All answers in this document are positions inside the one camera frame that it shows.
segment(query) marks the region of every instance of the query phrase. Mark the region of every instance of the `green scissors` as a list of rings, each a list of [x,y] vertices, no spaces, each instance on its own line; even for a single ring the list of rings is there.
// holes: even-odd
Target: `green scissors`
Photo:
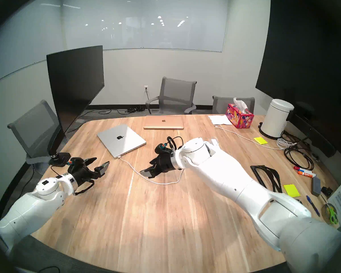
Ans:
[[[327,205],[327,209],[328,209],[328,212],[329,212],[331,224],[337,224],[339,221],[337,220],[336,212],[333,210],[333,207],[328,205],[328,203],[325,200],[325,198],[323,196],[321,196],[321,197],[323,198],[323,200],[325,201],[325,203]]]

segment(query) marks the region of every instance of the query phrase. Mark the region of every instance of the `yellow sticky note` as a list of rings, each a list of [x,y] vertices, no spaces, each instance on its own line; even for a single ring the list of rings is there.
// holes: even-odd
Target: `yellow sticky note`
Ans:
[[[257,141],[259,144],[267,144],[268,142],[264,140],[262,137],[254,138],[255,141]]]
[[[298,190],[297,190],[295,185],[293,185],[293,184],[291,184],[291,185],[283,185],[283,187],[287,191],[287,194],[289,196],[291,196],[292,198],[300,196],[300,194],[299,194],[299,192],[298,192]]]

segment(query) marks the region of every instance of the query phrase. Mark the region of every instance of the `gray office chair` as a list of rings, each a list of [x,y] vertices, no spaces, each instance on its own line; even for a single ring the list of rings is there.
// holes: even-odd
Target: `gray office chair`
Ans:
[[[225,98],[212,96],[212,114],[224,114],[226,113],[227,106],[229,103],[234,103],[234,98]],[[255,98],[236,98],[238,101],[244,101],[248,106],[248,110],[254,113]]]
[[[193,95],[197,81],[183,81],[163,77],[160,94],[145,105],[150,112],[150,103],[159,100],[159,112],[163,114],[192,114],[196,109],[193,104]]]
[[[8,128],[26,151],[26,162],[33,164],[34,169],[42,175],[49,167],[51,157],[48,154],[48,144],[58,126],[58,118],[45,100],[8,124]],[[58,149],[67,142],[65,137]]]

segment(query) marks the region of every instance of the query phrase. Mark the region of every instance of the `white robotic arm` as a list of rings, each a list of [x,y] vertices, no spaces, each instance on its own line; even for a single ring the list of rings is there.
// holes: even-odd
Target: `white robotic arm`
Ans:
[[[211,143],[192,139],[169,155],[163,152],[165,145],[156,148],[159,156],[142,175],[153,178],[174,169],[193,170],[213,191],[232,199],[250,216],[257,233],[273,249],[282,251],[293,272],[319,272],[340,244],[339,231],[311,218],[297,200],[261,186],[220,149],[216,139]]]
[[[67,173],[42,179],[33,192],[26,193],[12,205],[0,220],[0,247],[6,254],[25,236],[41,228],[64,205],[68,196],[85,192],[94,185],[92,179],[105,174],[109,162],[96,167],[94,171],[87,168],[95,159],[72,158]],[[92,185],[76,193],[76,189],[84,182],[91,182]]]

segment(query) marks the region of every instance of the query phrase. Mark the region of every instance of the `black monitor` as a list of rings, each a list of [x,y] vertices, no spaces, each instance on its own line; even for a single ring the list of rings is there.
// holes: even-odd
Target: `black monitor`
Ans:
[[[102,46],[47,55],[54,106],[63,132],[104,87]]]
[[[256,88],[293,104],[291,123],[327,157],[341,153],[341,21],[319,0],[271,0]]]

